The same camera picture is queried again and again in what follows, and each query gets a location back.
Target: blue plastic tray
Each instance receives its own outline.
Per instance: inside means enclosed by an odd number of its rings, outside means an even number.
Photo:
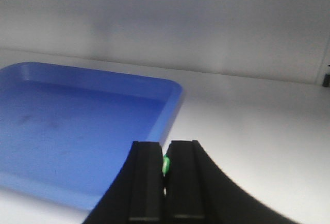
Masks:
[[[173,81],[26,62],[0,70],[0,185],[92,209],[133,140],[160,141]]]

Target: white wall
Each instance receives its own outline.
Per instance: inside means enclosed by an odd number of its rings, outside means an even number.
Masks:
[[[320,81],[330,0],[0,0],[0,47]]]

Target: black object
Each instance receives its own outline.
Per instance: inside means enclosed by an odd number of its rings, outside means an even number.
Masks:
[[[323,79],[322,86],[329,87],[330,85],[330,74],[326,74]]]
[[[122,170],[83,224],[294,224],[231,181],[198,141],[173,141],[167,156],[170,170],[163,178],[159,144],[133,142]]]

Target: green object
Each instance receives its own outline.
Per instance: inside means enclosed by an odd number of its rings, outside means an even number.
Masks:
[[[164,175],[166,175],[166,173],[169,172],[170,170],[170,158],[167,157],[167,155],[165,154],[163,157],[163,168],[162,168],[162,172]]]

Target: white table surface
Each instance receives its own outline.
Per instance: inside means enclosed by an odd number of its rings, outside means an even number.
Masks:
[[[180,83],[185,98],[164,151],[173,139],[197,139],[262,203],[303,224],[329,224],[330,88],[0,50],[0,68],[23,61]],[[87,214],[0,189],[0,223],[80,224]]]

